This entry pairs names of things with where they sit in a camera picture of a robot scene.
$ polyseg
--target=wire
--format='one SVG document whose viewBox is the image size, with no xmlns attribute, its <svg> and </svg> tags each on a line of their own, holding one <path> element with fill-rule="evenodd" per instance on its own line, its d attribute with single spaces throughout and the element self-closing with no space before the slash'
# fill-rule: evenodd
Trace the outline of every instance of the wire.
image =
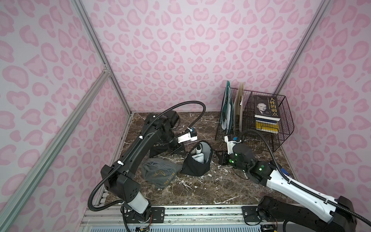
<svg viewBox="0 0 371 232">
<path fill-rule="evenodd" d="M 149 223 L 148 226 L 145 228 L 145 230 L 150 229 L 150 226 L 151 226 L 151 224 L 152 224 L 152 220 L 153 220 L 153 214 L 151 214 L 151 220 L 150 220 L 150 223 Z"/>
<path fill-rule="evenodd" d="M 124 225 L 125 225 L 125 229 L 127 232 L 130 232 L 130 229 L 128 227 L 128 224 L 126 224 L 126 215 L 125 215 L 125 209 L 124 209 L 124 205 L 121 206 L 121 213 L 122 213 L 122 220 L 124 221 Z"/>
<path fill-rule="evenodd" d="M 170 108 L 168 108 L 167 110 L 163 111 L 162 113 L 160 113 L 159 115 L 157 115 L 157 117 L 155 117 L 149 124 L 148 126 L 140 132 L 140 134 L 138 135 L 138 137 L 136 138 L 136 140 L 134 141 L 134 143 L 132 144 L 132 146 L 130 146 L 130 151 L 127 153 L 126 157 L 121 161 L 120 159 L 118 161 L 121 161 L 121 163 L 125 164 L 125 162 L 127 161 L 127 159 L 131 156 L 131 154 L 134 152 L 134 150 L 138 147 L 138 145 L 142 142 L 142 139 L 145 137 L 147 131 L 151 128 L 151 126 L 153 125 L 153 123 L 159 119 L 161 116 L 163 116 L 164 114 L 166 114 L 167 112 L 169 112 L 170 110 L 173 110 L 175 108 L 178 108 L 182 105 L 187 105 L 187 104 L 199 104 L 202 106 L 202 112 L 201 114 L 189 125 L 188 128 L 191 128 L 204 114 L 205 114 L 205 111 L 206 111 L 206 106 L 204 103 L 200 102 L 200 101 L 185 101 L 185 102 L 181 102 L 181 103 L 178 103 Z M 190 129 L 186 129 L 183 133 L 179 134 L 179 135 L 176 135 L 175 137 L 179 137 L 179 136 L 182 136 L 188 132 L 190 132 Z M 108 207 L 111 207 L 117 203 L 123 203 L 124 201 L 123 200 L 116 200 L 114 202 L 111 202 L 111 203 L 108 203 L 104 206 L 101 206 L 101 207 L 95 207 L 93 206 L 93 198 L 95 196 L 95 194 L 97 193 L 97 191 L 99 190 L 99 188 L 104 184 L 105 181 L 107 181 L 108 179 L 110 179 L 120 168 L 122 167 L 121 164 L 119 163 L 116 163 L 115 164 L 115 168 L 113 170 L 110 171 L 110 173 L 104 178 L 102 179 L 96 186 L 95 188 L 93 189 L 93 191 L 91 192 L 89 198 L 88 198 L 88 208 L 89 210 L 91 211 L 101 211 L 101 210 L 104 210 L 104 209 L 107 209 Z"/>
<path fill-rule="evenodd" d="M 248 226 L 257 226 L 257 225 L 259 225 L 259 224 L 262 222 L 262 218 L 259 217 L 259 211 L 256 211 L 255 213 L 248 214 L 248 215 L 246 215 L 244 218 L 246 218 L 246 217 L 248 217 L 248 216 L 250 216 L 250 215 L 254 215 L 254 214 L 258 214 L 257 217 L 259 218 L 259 222 L 256 223 L 255 225 L 250 225 L 250 224 L 248 224 L 247 222 L 245 222 L 246 225 L 248 225 Z"/>
<path fill-rule="evenodd" d="M 365 217 L 363 217 L 363 216 L 361 216 L 361 215 L 359 215 L 359 214 L 357 214 L 357 213 L 355 213 L 355 212 L 349 210 L 348 208 L 346 208 L 346 207 L 344 207 L 344 206 L 339 205 L 339 204 L 336 203 L 336 202 L 333 202 L 333 201 L 331 201 L 331 200 L 328 200 L 327 198 L 325 198 L 325 197 L 323 197 L 323 196 L 321 196 L 321 195 L 319 195 L 319 194 L 317 194 L 317 193 L 314 193 L 313 191 L 311 191 L 311 190 L 309 190 L 309 189 L 307 189 L 307 188 L 305 188 L 305 187 L 303 187 L 303 186 L 301 186 L 301 185 L 299 185 L 299 184 L 297 184 L 297 183 L 291 181 L 291 180 L 290 180 L 290 179 L 289 179 L 289 178 L 288 178 L 288 177 L 287 177 L 287 176 L 286 176 L 286 175 L 281 171 L 281 169 L 278 168 L 278 163 L 277 163 L 276 157 L 274 156 L 273 151 L 272 151 L 271 147 L 270 147 L 269 144 L 268 144 L 268 141 L 267 141 L 266 138 L 265 138 L 265 137 L 264 137 L 260 132 L 258 132 L 257 130 L 253 130 L 253 129 L 247 129 L 247 130 L 244 130 L 243 132 L 241 132 L 241 133 L 239 134 L 239 136 L 237 137 L 237 140 L 241 140 L 240 138 L 242 138 L 242 135 L 247 134 L 248 132 L 253 132 L 253 133 L 259 135 L 259 136 L 262 138 L 262 140 L 264 141 L 265 145 L 267 146 L 267 148 L 268 148 L 268 150 L 269 150 L 270 156 L 272 157 L 273 164 L 277 167 L 277 171 L 278 171 L 279 174 L 282 176 L 282 178 L 284 178 L 284 179 L 285 179 L 289 184 L 294 185 L 295 187 L 297 187 L 297 188 L 299 188 L 299 189 L 301 189 L 301 190 L 307 192 L 308 194 L 310 194 L 310 195 L 312 195 L 312 196 L 315 196 L 316 198 L 322 200 L 324 203 L 327 203 L 327 204 L 333 205 L 333 206 L 335 206 L 336 208 L 338 208 L 338 209 L 340 209 L 340 210 L 342 210 L 342 211 L 344 211 L 344 212 L 346 212 L 346 213 L 348 213 L 348 214 L 350 214 L 350 215 L 352 215 L 352 216 L 358 218 L 359 220 L 365 222 L 367 225 L 371 226 L 371 222 L 370 222 L 368 219 L 366 219 Z"/>
<path fill-rule="evenodd" d="M 288 220 L 285 220 L 282 224 L 282 231 L 283 232 L 286 232 L 286 224 L 288 223 L 289 221 Z"/>
</svg>

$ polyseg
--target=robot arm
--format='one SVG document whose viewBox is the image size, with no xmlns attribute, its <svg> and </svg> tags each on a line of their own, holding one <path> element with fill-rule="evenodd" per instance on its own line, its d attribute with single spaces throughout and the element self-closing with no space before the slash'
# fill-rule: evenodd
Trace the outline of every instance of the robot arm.
<svg viewBox="0 0 371 232">
<path fill-rule="evenodd" d="M 355 231 L 356 218 L 329 203 L 337 202 L 342 207 L 353 211 L 350 200 L 342 196 L 336 199 L 311 189 L 288 176 L 283 177 L 274 165 L 256 159 L 252 150 L 237 138 L 226 136 L 225 141 L 228 152 L 220 157 L 222 161 L 219 160 L 219 164 L 223 163 L 224 159 L 224 164 L 232 165 L 245 172 L 254 183 L 279 191 L 305 207 L 286 204 L 265 196 L 257 208 L 257 214 L 260 218 L 267 221 L 273 218 L 289 220 L 318 232 Z"/>
<path fill-rule="evenodd" d="M 179 120 L 179 115 L 175 111 L 170 110 L 152 123 L 156 116 L 157 114 L 155 113 L 147 116 L 143 128 L 139 133 L 139 138 L 142 140 L 140 146 L 135 147 L 134 144 L 131 144 L 126 153 L 114 162 L 111 167 L 105 165 L 101 169 L 101 175 L 104 179 L 115 169 L 115 166 L 121 166 L 114 175 L 104 182 L 104 186 L 108 191 L 124 200 L 126 208 L 135 210 L 138 213 L 137 218 L 140 221 L 146 221 L 148 219 L 151 204 L 140 193 L 140 185 L 132 179 L 147 152 L 159 142 L 167 144 L 172 151 L 184 151 L 182 142 L 197 139 L 197 134 L 193 129 L 191 129 L 191 132 L 178 138 L 174 136 L 171 129 Z M 152 125 L 149 130 L 142 136 L 141 133 L 150 123 Z M 127 160 L 125 163 L 121 161 L 124 157 Z"/>
</svg>

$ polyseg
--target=black pouch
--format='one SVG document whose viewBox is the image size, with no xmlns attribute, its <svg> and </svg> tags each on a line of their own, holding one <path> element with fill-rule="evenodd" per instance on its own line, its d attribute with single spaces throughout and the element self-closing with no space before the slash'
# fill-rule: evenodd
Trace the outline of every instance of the black pouch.
<svg viewBox="0 0 371 232">
<path fill-rule="evenodd" d="M 204 163 L 200 163 L 192 158 L 196 154 L 197 146 L 202 145 L 202 153 L 204 154 Z M 190 176 L 203 176 L 210 170 L 211 158 L 213 156 L 214 150 L 211 145 L 205 140 L 197 143 L 190 152 L 188 152 L 186 159 L 183 162 L 183 168 L 180 171 L 182 174 L 187 174 Z"/>
</svg>

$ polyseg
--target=wire basket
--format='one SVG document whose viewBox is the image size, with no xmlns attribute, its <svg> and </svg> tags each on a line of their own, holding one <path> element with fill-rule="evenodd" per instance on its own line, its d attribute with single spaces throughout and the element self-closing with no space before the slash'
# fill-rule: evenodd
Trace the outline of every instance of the wire basket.
<svg viewBox="0 0 371 232">
<path fill-rule="evenodd" d="M 233 102 L 236 98 L 238 89 L 231 88 L 232 99 Z M 263 92 L 256 92 L 256 91 L 243 91 L 243 115 L 242 115 L 242 131 L 247 129 L 256 129 L 255 128 L 255 107 L 254 107 L 254 96 L 261 95 L 267 97 L 276 97 L 278 101 L 279 112 L 281 115 L 281 120 L 278 121 L 279 125 L 279 132 L 278 134 L 260 131 L 261 134 L 264 135 L 266 140 L 268 141 L 270 147 L 273 151 L 276 151 L 281 144 L 293 133 L 294 131 L 294 122 L 292 120 L 292 115 L 290 112 L 289 104 L 287 102 L 287 98 L 283 95 L 276 95 L 276 94 L 268 94 Z M 215 135 L 215 140 L 224 141 L 224 136 L 226 135 L 239 135 L 239 120 L 236 120 L 236 128 L 232 125 L 232 129 L 229 134 L 226 134 L 226 131 L 221 128 L 220 125 L 220 117 L 218 122 L 218 128 Z M 247 133 L 242 138 L 244 143 L 247 144 L 248 147 L 254 149 L 255 151 L 267 151 L 266 145 L 264 141 L 255 133 Z"/>
</svg>

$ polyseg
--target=marble floor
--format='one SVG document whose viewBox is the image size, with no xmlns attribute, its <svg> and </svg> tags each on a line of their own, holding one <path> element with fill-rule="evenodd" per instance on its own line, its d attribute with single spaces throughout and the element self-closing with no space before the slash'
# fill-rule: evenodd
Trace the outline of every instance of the marble floor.
<svg viewBox="0 0 371 232">
<path fill-rule="evenodd" d="M 147 114 L 134 114 L 122 153 L 125 153 L 142 129 Z M 200 113 L 179 112 L 178 114 L 181 122 L 174 131 L 175 134 L 183 132 L 184 128 L 197 118 Z M 197 130 L 198 141 L 206 140 L 214 150 L 227 150 L 225 142 L 215 141 L 218 120 L 219 112 L 206 112 L 194 125 L 194 128 Z M 186 142 L 186 151 L 189 151 L 196 142 Z M 271 160 L 269 152 L 254 150 L 254 153 L 260 160 Z M 292 171 L 280 148 L 275 151 L 275 156 L 278 163 L 292 176 Z M 163 158 L 180 165 L 184 161 L 184 157 L 181 155 L 168 153 L 162 153 L 155 158 Z M 246 176 L 243 172 L 233 170 L 230 166 L 220 166 L 218 165 L 218 158 L 213 158 L 211 160 L 210 171 L 204 176 L 194 177 L 178 173 L 176 178 L 165 189 L 158 189 L 154 184 L 145 181 L 141 174 L 141 166 L 139 166 L 134 180 L 141 185 L 141 193 L 151 201 L 152 205 L 257 204 L 266 195 L 283 202 L 294 202 L 277 191 L 254 184 L 245 178 Z M 106 203 L 116 199 L 116 196 L 109 193 Z"/>
</svg>

